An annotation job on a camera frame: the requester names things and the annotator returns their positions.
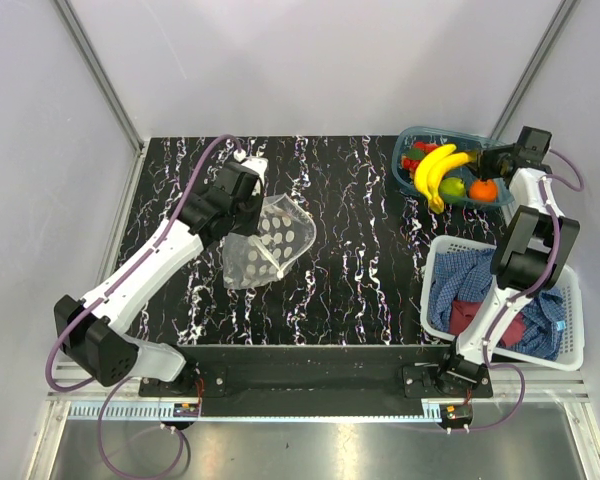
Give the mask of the white laundry basket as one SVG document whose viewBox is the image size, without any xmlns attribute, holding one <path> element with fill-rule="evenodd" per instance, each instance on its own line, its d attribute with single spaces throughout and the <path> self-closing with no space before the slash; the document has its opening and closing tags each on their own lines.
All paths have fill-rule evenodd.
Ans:
<svg viewBox="0 0 600 480">
<path fill-rule="evenodd" d="M 434 264 L 436 256 L 443 253 L 494 249 L 494 245 L 449 235 L 441 235 L 433 239 L 426 264 L 423 267 L 423 285 L 420 300 L 421 327 L 430 336 L 449 342 L 455 338 L 448 328 L 439 329 L 436 327 L 430 312 L 432 303 L 429 301 L 429 297 L 435 278 Z M 583 305 L 578 278 L 574 270 L 569 266 L 565 266 L 555 284 L 555 288 L 561 295 L 562 307 L 565 313 L 565 319 L 560 323 L 562 340 L 556 359 L 544 359 L 537 355 L 528 355 L 500 347 L 494 349 L 493 353 L 495 355 L 561 371 L 576 371 L 582 366 L 585 346 Z"/>
</svg>

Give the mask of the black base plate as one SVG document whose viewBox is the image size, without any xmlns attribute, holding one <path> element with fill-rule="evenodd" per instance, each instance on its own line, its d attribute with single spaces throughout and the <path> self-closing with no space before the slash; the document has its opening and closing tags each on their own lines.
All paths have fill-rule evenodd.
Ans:
<svg viewBox="0 0 600 480">
<path fill-rule="evenodd" d="M 424 399 L 490 398 L 484 366 L 442 346 L 196 346 L 179 385 L 141 383 L 143 397 L 192 398 L 202 414 L 256 419 L 421 415 Z"/>
</svg>

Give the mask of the clear polka dot zip bag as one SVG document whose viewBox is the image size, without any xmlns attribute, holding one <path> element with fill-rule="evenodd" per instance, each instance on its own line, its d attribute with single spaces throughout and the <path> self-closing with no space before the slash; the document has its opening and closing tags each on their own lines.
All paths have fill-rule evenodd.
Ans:
<svg viewBox="0 0 600 480">
<path fill-rule="evenodd" d="M 266 197 L 256 233 L 231 233 L 224 239 L 224 286 L 254 289 L 283 279 L 316 236 L 317 227 L 309 213 L 288 195 Z"/>
</svg>

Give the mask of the fake orange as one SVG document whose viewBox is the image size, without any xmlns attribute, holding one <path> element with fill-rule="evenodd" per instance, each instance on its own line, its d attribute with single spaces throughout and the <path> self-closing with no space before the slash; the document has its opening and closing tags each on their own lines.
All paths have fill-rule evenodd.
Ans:
<svg viewBox="0 0 600 480">
<path fill-rule="evenodd" d="M 498 186 L 494 180 L 475 180 L 468 191 L 468 197 L 471 200 L 493 203 L 497 200 L 499 194 Z"/>
</svg>

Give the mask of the fake green apple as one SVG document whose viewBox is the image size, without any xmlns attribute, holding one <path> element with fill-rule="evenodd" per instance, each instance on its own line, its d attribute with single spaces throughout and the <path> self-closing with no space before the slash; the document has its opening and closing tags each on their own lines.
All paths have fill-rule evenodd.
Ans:
<svg viewBox="0 0 600 480">
<path fill-rule="evenodd" d="M 447 203 L 455 204 L 466 197 L 466 186 L 461 178 L 447 177 L 440 183 L 439 192 Z"/>
</svg>

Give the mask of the red cloth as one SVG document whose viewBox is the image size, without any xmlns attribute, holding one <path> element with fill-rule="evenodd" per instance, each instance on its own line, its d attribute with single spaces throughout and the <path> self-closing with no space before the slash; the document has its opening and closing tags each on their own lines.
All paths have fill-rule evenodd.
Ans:
<svg viewBox="0 0 600 480">
<path fill-rule="evenodd" d="M 480 302 L 454 300 L 451 304 L 449 332 L 454 336 L 461 334 L 473 321 L 480 306 Z M 504 348 L 515 346 L 522 341 L 525 331 L 524 317 L 518 313 L 498 342 L 498 346 Z"/>
</svg>

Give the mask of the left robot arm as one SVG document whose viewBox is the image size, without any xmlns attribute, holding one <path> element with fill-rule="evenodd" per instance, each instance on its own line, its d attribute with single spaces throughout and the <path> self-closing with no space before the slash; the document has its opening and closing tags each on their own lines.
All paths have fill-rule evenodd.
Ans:
<svg viewBox="0 0 600 480">
<path fill-rule="evenodd" d="M 196 372 L 165 343 L 131 338 L 127 331 L 143 306 L 183 266 L 230 233 L 255 234 L 268 161 L 230 161 L 210 186 L 185 194 L 171 218 L 102 284 L 80 299 L 68 295 L 53 309 L 55 349 L 104 387 L 147 377 L 176 396 L 195 386 Z"/>
</svg>

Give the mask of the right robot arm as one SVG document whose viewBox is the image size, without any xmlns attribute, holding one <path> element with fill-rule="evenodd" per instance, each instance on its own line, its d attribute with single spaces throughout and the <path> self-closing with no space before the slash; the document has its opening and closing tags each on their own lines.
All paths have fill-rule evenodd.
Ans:
<svg viewBox="0 0 600 480">
<path fill-rule="evenodd" d="M 524 306 L 555 285 L 575 244 L 580 224 L 560 210 L 552 183 L 581 191 L 584 181 L 577 175 L 575 186 L 543 163 L 551 138 L 546 130 L 524 126 L 516 142 L 476 156 L 478 177 L 503 179 L 514 189 L 518 207 L 495 249 L 486 299 L 434 371 L 432 383 L 445 396 L 463 396 L 488 378 L 502 335 Z"/>
</svg>

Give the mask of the fake lychee bunch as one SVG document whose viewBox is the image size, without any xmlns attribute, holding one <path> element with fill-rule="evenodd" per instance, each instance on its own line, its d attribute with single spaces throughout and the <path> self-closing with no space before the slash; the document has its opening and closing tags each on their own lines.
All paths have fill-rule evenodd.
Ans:
<svg viewBox="0 0 600 480">
<path fill-rule="evenodd" d="M 401 167 L 413 175 L 421 161 L 431 152 L 436 150 L 438 145 L 435 143 L 415 142 L 412 147 L 401 155 Z"/>
</svg>

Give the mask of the fake banana bunch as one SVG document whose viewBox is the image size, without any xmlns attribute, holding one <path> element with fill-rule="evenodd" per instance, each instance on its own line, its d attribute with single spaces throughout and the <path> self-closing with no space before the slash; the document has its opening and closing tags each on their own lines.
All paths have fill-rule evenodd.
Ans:
<svg viewBox="0 0 600 480">
<path fill-rule="evenodd" d="M 443 177 L 451 170 L 474 163 L 475 152 L 457 152 L 455 144 L 444 144 L 429 153 L 414 174 L 414 186 L 427 200 L 428 209 L 435 214 L 444 211 L 445 203 L 439 192 Z"/>
</svg>

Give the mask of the blue checkered cloth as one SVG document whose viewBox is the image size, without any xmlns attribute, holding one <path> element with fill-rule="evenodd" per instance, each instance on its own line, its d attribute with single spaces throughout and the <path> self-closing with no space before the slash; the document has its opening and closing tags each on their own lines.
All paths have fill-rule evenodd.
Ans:
<svg viewBox="0 0 600 480">
<path fill-rule="evenodd" d="M 437 328 L 449 329 L 454 300 L 482 303 L 492 284 L 493 250 L 443 253 L 436 256 L 430 290 L 430 312 Z M 565 319 L 562 298 L 556 288 L 541 291 L 521 312 L 526 331 L 521 342 L 509 349 L 555 360 Z"/>
</svg>

